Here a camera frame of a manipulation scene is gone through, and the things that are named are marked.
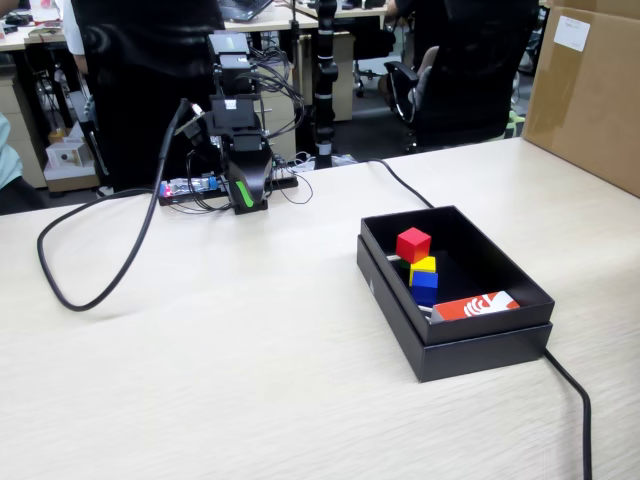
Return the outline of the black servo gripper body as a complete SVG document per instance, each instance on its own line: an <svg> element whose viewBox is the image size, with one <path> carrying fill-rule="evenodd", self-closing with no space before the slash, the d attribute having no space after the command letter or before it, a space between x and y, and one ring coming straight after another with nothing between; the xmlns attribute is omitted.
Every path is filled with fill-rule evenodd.
<svg viewBox="0 0 640 480"><path fill-rule="evenodd" d="M211 95L208 112L208 134L223 137L237 152L263 149L263 130L254 111L255 94L235 96Z"/></svg>

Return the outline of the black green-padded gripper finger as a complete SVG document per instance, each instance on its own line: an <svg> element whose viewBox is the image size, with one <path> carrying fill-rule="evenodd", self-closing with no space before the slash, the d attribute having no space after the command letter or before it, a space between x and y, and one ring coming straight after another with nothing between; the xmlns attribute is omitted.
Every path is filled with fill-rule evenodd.
<svg viewBox="0 0 640 480"><path fill-rule="evenodd" d="M253 209L255 207L255 198L252 193L254 173L250 158L229 159L225 168L234 208Z"/></svg>

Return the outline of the black wide gripper finger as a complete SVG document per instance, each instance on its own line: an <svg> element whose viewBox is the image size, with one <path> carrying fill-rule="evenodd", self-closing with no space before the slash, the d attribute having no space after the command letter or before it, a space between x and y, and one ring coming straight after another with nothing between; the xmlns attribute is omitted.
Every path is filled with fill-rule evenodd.
<svg viewBox="0 0 640 480"><path fill-rule="evenodd" d="M268 201L265 184L272 170L272 152L269 147L255 151L234 151L233 158L249 157L253 167L254 183L252 193L255 198L254 208L267 208Z"/></svg>

